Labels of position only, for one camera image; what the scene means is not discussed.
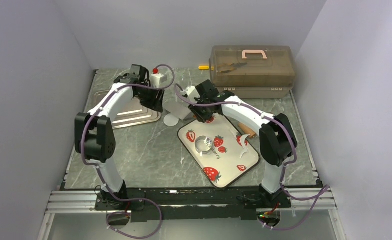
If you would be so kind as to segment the white dough ball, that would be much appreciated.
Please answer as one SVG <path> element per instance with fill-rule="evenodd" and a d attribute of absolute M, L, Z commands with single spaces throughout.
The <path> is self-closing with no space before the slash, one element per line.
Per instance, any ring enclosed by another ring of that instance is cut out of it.
<path fill-rule="evenodd" d="M 178 122 L 179 122 L 179 119 L 171 113 L 165 115 L 163 118 L 164 125 L 166 125 L 168 127 L 173 127 L 173 126 L 177 125 Z"/>

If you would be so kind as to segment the strawberry pattern white tray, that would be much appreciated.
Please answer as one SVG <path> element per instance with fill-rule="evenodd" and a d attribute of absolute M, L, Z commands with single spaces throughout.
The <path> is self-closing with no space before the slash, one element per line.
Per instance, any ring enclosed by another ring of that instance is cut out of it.
<path fill-rule="evenodd" d="M 244 137 L 235 140 L 229 129 L 237 128 L 226 117 L 215 114 L 206 123 L 194 120 L 181 127 L 177 137 L 201 169 L 204 176 L 217 189 L 224 189 L 259 164 L 261 157 Z M 249 152 L 240 160 L 243 147 Z"/>

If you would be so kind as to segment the wooden rolling pin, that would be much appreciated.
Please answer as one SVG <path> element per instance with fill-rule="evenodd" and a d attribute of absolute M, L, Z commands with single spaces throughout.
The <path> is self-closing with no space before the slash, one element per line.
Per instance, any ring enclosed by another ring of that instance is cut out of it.
<path fill-rule="evenodd" d="M 257 137 L 257 133 L 250 129 L 248 126 L 239 122 L 238 127 L 244 132 L 245 135 L 248 135 L 248 138 Z"/>

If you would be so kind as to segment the spatula with wooden handle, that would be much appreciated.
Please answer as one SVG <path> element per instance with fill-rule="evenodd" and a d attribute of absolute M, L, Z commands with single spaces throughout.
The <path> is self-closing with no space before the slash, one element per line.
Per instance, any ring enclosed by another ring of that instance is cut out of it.
<path fill-rule="evenodd" d="M 196 116 L 187 107 L 175 101 L 166 102 L 163 105 L 163 107 L 167 112 L 169 112 L 170 114 L 172 114 L 173 116 L 177 117 L 180 120 L 189 121 L 189 120 L 196 119 Z"/>

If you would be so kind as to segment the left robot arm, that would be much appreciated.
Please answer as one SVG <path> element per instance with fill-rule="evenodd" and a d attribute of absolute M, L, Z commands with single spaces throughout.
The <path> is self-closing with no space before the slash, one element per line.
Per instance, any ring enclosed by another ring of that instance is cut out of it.
<path fill-rule="evenodd" d="M 137 99 L 139 104 L 157 113 L 163 111 L 166 80 L 158 67 L 152 71 L 141 65 L 131 65 L 129 72 L 115 78 L 108 93 L 87 113 L 74 118 L 74 148 L 84 165 L 92 166 L 100 181 L 101 195 L 108 204 L 121 210 L 127 203 L 125 181 L 120 177 L 112 156 L 116 148 L 112 121 L 120 110 Z"/>

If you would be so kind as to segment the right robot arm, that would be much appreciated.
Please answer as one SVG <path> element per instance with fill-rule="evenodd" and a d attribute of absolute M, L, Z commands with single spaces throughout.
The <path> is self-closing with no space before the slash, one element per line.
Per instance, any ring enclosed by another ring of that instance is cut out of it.
<path fill-rule="evenodd" d="M 217 113 L 244 124 L 258 135 L 260 153 L 266 161 L 259 200 L 264 207 L 274 206 L 279 200 L 285 165 L 289 158 L 296 160 L 297 140 L 288 117 L 263 112 L 228 90 L 219 92 L 209 80 L 186 87 L 182 96 L 190 101 L 189 109 L 198 121 L 204 123 Z"/>

